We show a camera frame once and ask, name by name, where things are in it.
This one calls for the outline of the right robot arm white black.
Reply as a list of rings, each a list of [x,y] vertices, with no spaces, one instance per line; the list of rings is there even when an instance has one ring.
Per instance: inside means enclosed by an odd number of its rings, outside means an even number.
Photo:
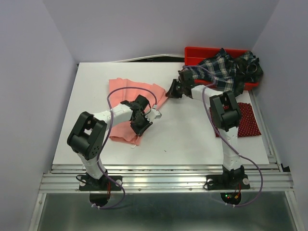
[[[239,105],[232,91],[222,92],[216,89],[215,82],[205,84],[196,82],[188,70],[178,72],[179,77],[172,80],[170,89],[166,93],[168,98],[181,98],[183,95],[202,101],[208,119],[222,142],[223,172],[222,184],[232,188],[244,174],[238,146],[238,129],[242,118]]]

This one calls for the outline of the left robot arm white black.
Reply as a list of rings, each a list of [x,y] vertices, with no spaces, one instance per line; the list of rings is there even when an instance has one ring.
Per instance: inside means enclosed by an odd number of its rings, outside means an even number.
[[[110,110],[98,114],[83,112],[79,115],[67,144],[77,153],[91,177],[91,185],[101,190],[107,185],[106,169],[99,154],[103,149],[105,133],[118,124],[129,122],[137,136],[141,136],[153,122],[147,118],[145,109],[150,102],[141,95],[134,101],[122,101]]]

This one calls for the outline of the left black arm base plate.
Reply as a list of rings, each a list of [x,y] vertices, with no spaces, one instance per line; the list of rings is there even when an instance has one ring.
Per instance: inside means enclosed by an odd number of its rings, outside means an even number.
[[[77,175],[76,180],[79,182],[81,192],[89,192],[89,201],[93,207],[102,209],[108,207],[111,198],[111,192],[121,191],[120,187],[113,181],[122,184],[123,177],[120,175],[111,176],[109,180],[104,175],[100,179],[94,179],[89,174]]]

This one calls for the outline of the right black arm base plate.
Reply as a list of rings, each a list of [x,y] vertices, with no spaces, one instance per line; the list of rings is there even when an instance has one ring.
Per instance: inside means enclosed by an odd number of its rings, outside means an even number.
[[[207,191],[221,191],[220,197],[227,205],[238,206],[242,199],[242,190],[249,190],[250,183],[246,175],[229,178],[227,175],[206,175],[203,188]]]

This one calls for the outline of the pink pleated skirt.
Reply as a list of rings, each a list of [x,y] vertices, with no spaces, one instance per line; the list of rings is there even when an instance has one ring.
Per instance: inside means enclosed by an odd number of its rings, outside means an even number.
[[[147,113],[151,108],[159,108],[167,100],[166,91],[156,84],[133,82],[128,79],[109,80],[108,103],[111,106],[107,116],[109,138],[139,145],[141,136],[137,136],[130,127],[134,112]]]

